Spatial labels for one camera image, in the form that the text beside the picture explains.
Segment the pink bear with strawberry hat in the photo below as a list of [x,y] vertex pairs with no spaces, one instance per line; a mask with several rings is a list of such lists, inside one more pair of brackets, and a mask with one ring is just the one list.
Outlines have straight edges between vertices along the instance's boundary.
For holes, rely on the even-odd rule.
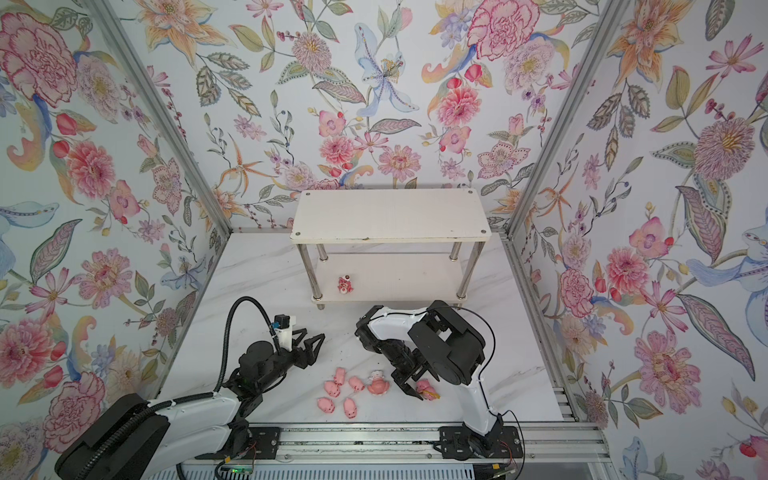
[[340,276],[338,279],[337,289],[341,295],[347,295],[354,290],[349,275]]

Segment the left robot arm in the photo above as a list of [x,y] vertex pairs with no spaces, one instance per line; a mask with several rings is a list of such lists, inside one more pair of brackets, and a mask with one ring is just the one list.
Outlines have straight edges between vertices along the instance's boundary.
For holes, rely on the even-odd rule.
[[313,365],[324,334],[282,315],[276,343],[252,343],[215,391],[149,402],[120,398],[56,461],[62,479],[143,479],[200,455],[235,458],[260,442],[247,418],[292,368]]

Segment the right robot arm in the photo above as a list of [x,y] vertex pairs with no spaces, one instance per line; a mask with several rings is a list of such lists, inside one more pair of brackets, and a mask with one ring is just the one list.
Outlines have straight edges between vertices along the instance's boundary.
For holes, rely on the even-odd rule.
[[480,458],[491,456],[503,419],[492,411],[478,372],[486,342],[453,306],[442,300],[408,311],[375,305],[357,321],[355,336],[390,362],[405,395],[422,397],[416,384],[425,374],[454,386],[463,413],[459,444]]

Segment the pink bear white bowl toy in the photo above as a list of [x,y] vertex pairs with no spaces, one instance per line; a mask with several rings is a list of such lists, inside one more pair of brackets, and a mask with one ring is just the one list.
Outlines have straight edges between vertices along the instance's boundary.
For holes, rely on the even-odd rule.
[[390,389],[390,382],[381,370],[373,371],[369,377],[367,390],[374,396],[384,395]]

